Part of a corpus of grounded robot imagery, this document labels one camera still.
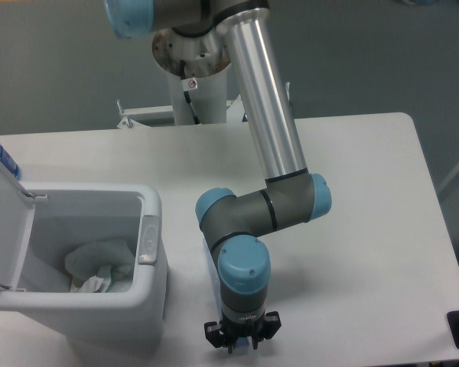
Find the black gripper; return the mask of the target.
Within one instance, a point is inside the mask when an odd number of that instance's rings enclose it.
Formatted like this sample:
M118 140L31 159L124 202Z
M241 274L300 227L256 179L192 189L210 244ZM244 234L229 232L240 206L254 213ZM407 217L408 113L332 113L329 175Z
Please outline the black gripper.
M206 340L214 348L226 348L232 354L238 338L251 337L252 347L257 350L259 344L271 339L281 326L278 311L265 314L264 309L251 313L223 309L221 321L206 322L203 328Z

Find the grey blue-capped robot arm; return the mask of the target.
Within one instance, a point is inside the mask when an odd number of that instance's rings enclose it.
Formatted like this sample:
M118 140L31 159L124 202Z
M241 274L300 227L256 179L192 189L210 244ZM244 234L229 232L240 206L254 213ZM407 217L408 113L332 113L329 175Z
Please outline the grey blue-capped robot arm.
M203 80L227 67L236 79L249 128L265 173L263 190L237 196L214 188L195 213L220 280L221 318L205 324L206 339L232 350L241 338L257 346L281 327L265 308L271 274L263 235L319 218L330 211L330 189L308 171L290 103L275 65L266 1L107 1L120 38L153 34L158 65L175 78L175 115L203 121L195 103Z

